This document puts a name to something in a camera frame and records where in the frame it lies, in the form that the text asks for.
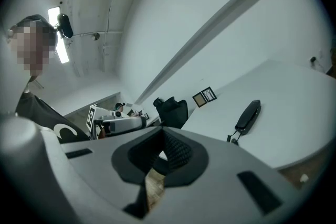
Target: white surface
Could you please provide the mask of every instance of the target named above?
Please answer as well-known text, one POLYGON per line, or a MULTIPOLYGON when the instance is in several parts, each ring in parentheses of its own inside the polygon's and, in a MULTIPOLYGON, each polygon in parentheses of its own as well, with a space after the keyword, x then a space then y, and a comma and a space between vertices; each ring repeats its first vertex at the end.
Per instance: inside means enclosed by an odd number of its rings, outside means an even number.
POLYGON ((252 100, 261 113, 239 146, 272 168, 299 162, 336 134, 336 80, 322 73, 266 61, 197 108, 183 130, 226 141, 252 100))
POLYGON ((153 114, 157 97, 175 96, 186 100, 191 112, 197 107, 193 95, 209 86, 217 91, 267 59, 310 68, 308 59, 316 56, 327 71, 331 39, 332 27, 319 0, 260 0, 142 104, 153 114))
POLYGON ((118 77, 137 99, 185 43, 229 0, 134 0, 121 41, 118 77), (130 64, 136 68, 130 72, 130 64))

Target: white graphic on shirt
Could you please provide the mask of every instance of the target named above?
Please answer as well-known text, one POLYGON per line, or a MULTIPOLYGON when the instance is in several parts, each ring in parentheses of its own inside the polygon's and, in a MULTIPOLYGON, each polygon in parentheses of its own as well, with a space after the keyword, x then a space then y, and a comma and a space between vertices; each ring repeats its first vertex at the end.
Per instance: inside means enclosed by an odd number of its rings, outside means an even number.
POLYGON ((61 124, 61 123, 56 124, 56 125, 54 126, 54 130, 52 130, 52 129, 48 128, 48 127, 41 126, 41 125, 39 125, 39 124, 37 124, 37 123, 35 123, 35 124, 36 124, 37 128, 38 128, 41 132, 43 132, 43 133, 44 133, 44 132, 51 132, 51 133, 54 133, 54 134, 56 134, 56 136, 57 136, 58 138, 60 138, 60 139, 62 139, 62 137, 61 137, 61 135, 60 135, 60 130, 62 130, 63 128, 66 128, 66 129, 70 130, 74 135, 77 136, 77 132, 76 132, 76 130, 75 130, 74 128, 71 128, 70 126, 65 125, 65 124, 61 124))

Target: ceiling light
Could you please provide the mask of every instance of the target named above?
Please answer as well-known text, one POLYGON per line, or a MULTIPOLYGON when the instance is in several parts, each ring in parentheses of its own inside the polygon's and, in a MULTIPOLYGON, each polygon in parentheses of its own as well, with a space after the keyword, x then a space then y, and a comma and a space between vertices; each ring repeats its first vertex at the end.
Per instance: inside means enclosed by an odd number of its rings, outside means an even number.
MULTIPOLYGON (((53 26, 57 25, 57 15, 60 14, 60 8, 56 7, 56 8, 50 8, 48 10, 48 16, 49 16, 49 23, 53 26)), ((58 37, 58 41, 57 41, 57 46, 56 46, 56 51, 57 51, 57 55, 61 61, 61 63, 66 63, 69 61, 69 57, 67 55, 67 51, 65 49, 64 46, 64 40, 61 38, 61 35, 59 32, 57 32, 57 37, 58 37)))

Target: black mesh fabric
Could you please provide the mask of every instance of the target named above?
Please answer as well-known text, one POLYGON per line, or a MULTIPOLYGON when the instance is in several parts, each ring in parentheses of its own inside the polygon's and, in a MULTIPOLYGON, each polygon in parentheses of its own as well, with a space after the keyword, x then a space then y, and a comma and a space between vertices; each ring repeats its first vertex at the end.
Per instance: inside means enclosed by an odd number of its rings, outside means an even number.
POLYGON ((191 184, 208 164, 204 146, 171 128, 157 127, 118 147, 112 154, 112 166, 123 181, 140 185, 162 151, 168 164, 165 187, 191 184))
POLYGON ((163 150, 167 156, 170 171, 187 164, 192 156, 192 149, 169 133, 164 133, 163 150))
POLYGON ((132 147, 128 152, 129 160, 145 174, 153 167, 163 148, 163 137, 152 135, 132 147))

